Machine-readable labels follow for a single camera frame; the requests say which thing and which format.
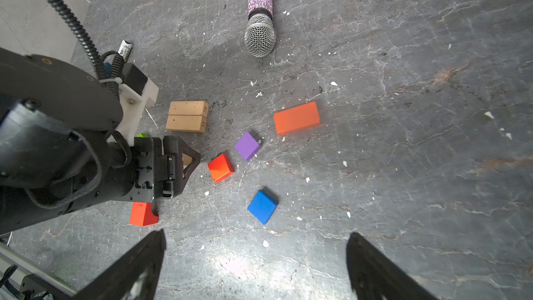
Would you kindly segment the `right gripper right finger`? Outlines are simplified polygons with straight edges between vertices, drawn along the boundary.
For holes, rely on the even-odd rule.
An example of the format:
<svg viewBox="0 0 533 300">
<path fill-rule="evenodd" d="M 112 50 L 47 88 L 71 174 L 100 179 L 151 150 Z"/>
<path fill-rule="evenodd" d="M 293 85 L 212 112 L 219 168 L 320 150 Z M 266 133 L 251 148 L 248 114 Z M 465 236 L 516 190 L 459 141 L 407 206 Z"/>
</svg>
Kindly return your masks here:
<svg viewBox="0 0 533 300">
<path fill-rule="evenodd" d="M 346 264 L 358 299 L 436 298 L 357 232 L 348 239 Z"/>
</svg>

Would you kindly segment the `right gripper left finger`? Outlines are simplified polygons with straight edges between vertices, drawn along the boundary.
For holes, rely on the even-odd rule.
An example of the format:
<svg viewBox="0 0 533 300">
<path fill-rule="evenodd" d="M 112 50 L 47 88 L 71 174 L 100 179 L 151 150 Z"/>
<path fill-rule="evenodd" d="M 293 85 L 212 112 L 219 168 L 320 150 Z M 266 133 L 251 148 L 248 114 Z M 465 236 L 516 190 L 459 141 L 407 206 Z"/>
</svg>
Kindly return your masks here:
<svg viewBox="0 0 533 300">
<path fill-rule="evenodd" d="M 154 299 L 167 247 L 165 232 L 152 231 L 73 299 Z"/>
</svg>

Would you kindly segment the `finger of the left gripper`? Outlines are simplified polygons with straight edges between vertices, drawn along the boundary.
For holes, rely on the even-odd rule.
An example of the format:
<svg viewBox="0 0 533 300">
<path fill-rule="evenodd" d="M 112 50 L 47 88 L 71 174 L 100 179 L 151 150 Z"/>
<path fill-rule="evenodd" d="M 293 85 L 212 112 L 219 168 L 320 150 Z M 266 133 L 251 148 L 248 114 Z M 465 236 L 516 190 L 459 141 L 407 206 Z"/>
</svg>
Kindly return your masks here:
<svg viewBox="0 0 533 300">
<path fill-rule="evenodd" d="M 201 154 L 191 148 L 183 139 L 178 137 L 177 183 L 178 191 L 182 192 L 201 161 Z"/>
</svg>

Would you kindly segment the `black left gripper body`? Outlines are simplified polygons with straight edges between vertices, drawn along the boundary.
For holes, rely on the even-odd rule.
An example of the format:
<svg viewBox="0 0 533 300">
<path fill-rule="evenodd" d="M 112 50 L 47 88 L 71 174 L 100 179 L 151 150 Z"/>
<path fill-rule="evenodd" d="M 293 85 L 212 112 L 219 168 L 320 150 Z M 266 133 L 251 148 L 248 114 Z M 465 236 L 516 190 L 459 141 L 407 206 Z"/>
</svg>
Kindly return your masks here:
<svg viewBox="0 0 533 300">
<path fill-rule="evenodd" d="M 178 138 L 136 137 L 133 146 L 133 184 L 124 200 L 152 202 L 178 195 Z"/>
</svg>

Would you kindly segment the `natural wood block 31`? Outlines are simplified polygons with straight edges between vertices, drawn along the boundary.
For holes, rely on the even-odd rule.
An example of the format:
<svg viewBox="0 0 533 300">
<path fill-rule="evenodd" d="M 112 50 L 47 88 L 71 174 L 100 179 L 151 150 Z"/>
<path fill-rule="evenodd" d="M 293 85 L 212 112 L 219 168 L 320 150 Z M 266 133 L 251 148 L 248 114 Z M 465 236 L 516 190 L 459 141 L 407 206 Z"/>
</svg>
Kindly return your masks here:
<svg viewBox="0 0 533 300">
<path fill-rule="evenodd" d="M 169 115 L 166 130 L 205 133 L 207 117 L 201 115 Z"/>
</svg>

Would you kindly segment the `natural wood block 58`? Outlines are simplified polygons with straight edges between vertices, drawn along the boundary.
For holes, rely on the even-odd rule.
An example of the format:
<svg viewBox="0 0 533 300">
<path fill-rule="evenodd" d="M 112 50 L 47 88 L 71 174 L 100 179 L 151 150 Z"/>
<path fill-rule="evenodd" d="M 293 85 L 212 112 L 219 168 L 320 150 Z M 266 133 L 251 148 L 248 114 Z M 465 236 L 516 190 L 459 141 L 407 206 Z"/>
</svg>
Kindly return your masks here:
<svg viewBox="0 0 533 300">
<path fill-rule="evenodd" d="M 209 104 L 206 101 L 172 101 L 169 115 L 207 117 Z"/>
</svg>

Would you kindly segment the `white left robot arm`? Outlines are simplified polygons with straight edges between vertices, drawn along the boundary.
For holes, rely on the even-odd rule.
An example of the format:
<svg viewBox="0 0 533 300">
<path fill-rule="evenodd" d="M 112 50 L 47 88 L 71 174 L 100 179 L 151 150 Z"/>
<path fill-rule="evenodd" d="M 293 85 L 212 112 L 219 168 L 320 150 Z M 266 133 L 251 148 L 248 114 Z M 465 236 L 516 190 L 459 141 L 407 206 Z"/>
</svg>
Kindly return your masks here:
<svg viewBox="0 0 533 300">
<path fill-rule="evenodd" d="M 158 89 L 131 63 L 117 84 L 108 90 L 67 62 L 1 50 L 2 233 L 183 192 L 200 153 L 176 136 L 137 136 Z"/>
</svg>

